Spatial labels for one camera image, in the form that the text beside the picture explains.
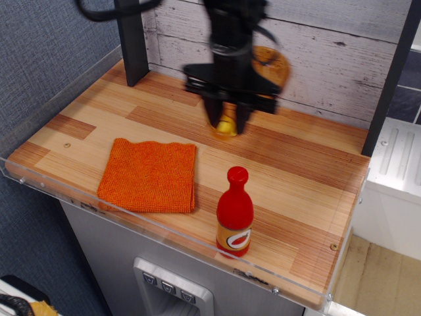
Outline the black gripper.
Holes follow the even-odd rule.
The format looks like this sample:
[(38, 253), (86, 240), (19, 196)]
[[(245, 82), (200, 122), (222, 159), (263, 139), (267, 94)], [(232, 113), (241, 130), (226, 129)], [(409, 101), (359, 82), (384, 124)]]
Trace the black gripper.
[(186, 90), (202, 96), (212, 127), (216, 128), (221, 120), (223, 100), (240, 101), (235, 108), (237, 134), (242, 134), (245, 130), (253, 112), (251, 105), (262, 103), (262, 112), (276, 112), (276, 97), (282, 89), (253, 70), (253, 48), (244, 54), (232, 56), (215, 54), (213, 63), (183, 66), (183, 72), (187, 76)]

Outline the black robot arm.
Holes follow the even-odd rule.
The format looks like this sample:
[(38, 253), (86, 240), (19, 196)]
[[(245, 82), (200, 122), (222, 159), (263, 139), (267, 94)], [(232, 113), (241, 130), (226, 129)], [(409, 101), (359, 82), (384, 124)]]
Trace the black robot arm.
[(200, 95), (213, 130), (223, 136), (242, 134), (253, 111), (273, 114), (282, 90), (261, 68), (280, 60), (278, 49), (262, 59), (254, 52), (253, 34), (277, 39), (259, 23), (266, 1), (205, 1), (210, 18), (209, 47), (213, 62), (183, 68), (186, 89)]

